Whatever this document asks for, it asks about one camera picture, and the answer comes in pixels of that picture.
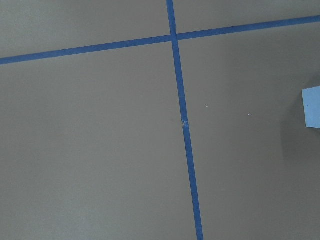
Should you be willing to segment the light blue foam block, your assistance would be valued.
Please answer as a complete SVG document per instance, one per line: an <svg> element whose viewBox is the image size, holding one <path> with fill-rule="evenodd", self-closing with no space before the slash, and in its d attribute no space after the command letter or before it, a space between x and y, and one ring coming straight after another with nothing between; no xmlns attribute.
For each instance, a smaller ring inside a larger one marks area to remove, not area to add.
<svg viewBox="0 0 320 240"><path fill-rule="evenodd" d="M307 128L320 128L320 87L302 90L305 125Z"/></svg>

